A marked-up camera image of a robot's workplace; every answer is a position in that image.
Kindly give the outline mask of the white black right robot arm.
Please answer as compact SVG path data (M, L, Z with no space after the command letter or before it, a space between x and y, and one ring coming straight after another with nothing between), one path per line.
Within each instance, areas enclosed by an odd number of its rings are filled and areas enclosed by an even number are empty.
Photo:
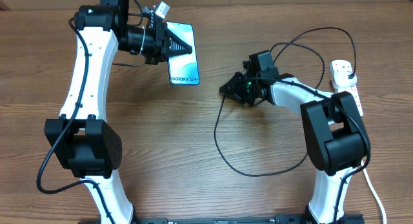
M254 106L261 98L301 116L307 156L316 168L314 193L302 214L277 214L275 223L364 223L346 214L348 183L370 161L370 141L351 93L323 92L280 74L265 50L243 62L244 72L219 88L224 98Z

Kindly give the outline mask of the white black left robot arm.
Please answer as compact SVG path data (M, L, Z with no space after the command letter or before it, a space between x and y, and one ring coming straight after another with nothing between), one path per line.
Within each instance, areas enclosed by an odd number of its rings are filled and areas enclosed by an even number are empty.
M108 124L106 96L110 70L119 51L143 56L145 63L167 63L173 85L198 85L194 28L166 20L169 6L160 2L139 9L131 25L133 0L100 0L83 5L69 20L77 36L77 55L70 89L56 119L45 122L50 156L71 171L77 185L86 185L101 223L137 223L124 191L119 167L122 141Z

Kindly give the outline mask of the Galaxy S24 smartphone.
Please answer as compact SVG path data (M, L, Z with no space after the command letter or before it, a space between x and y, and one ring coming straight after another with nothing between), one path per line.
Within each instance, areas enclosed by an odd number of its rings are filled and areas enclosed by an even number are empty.
M168 59L170 83L172 85L188 86L200 84L193 26L186 23L167 22L167 27L172 33L192 47L191 54L183 54Z

